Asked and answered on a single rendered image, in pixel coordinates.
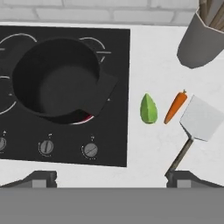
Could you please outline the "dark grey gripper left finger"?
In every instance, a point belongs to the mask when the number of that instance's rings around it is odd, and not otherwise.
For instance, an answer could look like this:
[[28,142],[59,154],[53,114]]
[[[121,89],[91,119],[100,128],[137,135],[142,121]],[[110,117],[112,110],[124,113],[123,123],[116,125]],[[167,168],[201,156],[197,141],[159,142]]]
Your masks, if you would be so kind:
[[27,177],[0,185],[0,188],[56,188],[56,171],[33,171]]

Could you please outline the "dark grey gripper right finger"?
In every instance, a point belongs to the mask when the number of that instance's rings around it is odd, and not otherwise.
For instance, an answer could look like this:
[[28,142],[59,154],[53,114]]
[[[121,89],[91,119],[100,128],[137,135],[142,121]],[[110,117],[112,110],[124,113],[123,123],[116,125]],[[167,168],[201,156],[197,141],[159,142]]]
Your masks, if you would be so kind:
[[165,176],[167,178],[167,188],[223,188],[223,185],[198,178],[190,171],[171,171]]

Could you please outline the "orange carrot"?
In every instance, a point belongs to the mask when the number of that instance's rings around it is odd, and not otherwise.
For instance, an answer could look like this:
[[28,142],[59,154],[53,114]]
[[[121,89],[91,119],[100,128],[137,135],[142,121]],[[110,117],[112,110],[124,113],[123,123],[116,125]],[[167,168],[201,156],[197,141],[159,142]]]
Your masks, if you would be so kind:
[[182,107],[184,102],[187,99],[186,91],[183,90],[182,92],[179,92],[175,99],[173,100],[165,118],[164,118],[164,124],[167,124],[178,112],[178,110]]

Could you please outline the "green lemon wedge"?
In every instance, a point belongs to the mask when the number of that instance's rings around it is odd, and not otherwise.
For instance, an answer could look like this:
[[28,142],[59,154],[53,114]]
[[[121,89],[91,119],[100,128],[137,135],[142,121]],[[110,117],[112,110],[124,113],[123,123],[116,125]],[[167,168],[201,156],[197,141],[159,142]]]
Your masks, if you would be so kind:
[[144,123],[155,123],[158,119],[158,109],[148,94],[145,94],[141,101],[140,116]]

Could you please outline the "black pot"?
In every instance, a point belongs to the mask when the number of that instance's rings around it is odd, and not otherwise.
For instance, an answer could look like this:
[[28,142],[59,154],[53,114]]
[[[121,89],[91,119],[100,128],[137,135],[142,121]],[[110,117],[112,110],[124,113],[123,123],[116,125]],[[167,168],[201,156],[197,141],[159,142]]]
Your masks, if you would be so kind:
[[52,38],[25,48],[12,70],[14,94],[40,116],[97,116],[117,83],[96,54],[72,38]]

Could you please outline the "black hob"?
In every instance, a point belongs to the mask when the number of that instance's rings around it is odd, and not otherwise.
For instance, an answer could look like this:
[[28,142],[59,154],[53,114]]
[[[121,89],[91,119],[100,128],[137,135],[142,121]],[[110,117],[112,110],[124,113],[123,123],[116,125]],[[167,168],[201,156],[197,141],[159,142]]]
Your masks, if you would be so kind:
[[[25,48],[47,39],[76,39],[97,56],[105,74],[117,78],[110,97],[98,115],[78,113],[46,117],[25,108],[14,94],[12,70]],[[0,137],[7,141],[0,159],[59,164],[127,164],[128,103],[130,79],[130,29],[79,28],[0,24]],[[53,142],[44,155],[39,145]],[[94,143],[96,157],[82,147]]]

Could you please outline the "grey utensil holder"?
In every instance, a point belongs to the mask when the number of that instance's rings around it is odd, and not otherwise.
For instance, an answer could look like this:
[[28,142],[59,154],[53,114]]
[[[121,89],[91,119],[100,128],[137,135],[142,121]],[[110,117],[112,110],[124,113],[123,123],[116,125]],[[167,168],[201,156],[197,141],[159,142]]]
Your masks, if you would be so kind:
[[191,69],[203,67],[224,50],[224,32],[206,26],[198,11],[178,45],[180,64]]

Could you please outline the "wooden utensils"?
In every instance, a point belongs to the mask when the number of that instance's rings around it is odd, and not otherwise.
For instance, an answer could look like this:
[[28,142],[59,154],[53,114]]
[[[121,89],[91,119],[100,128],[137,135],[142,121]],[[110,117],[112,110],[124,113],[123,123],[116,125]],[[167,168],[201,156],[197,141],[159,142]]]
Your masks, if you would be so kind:
[[203,24],[224,31],[224,0],[199,0],[199,17]]

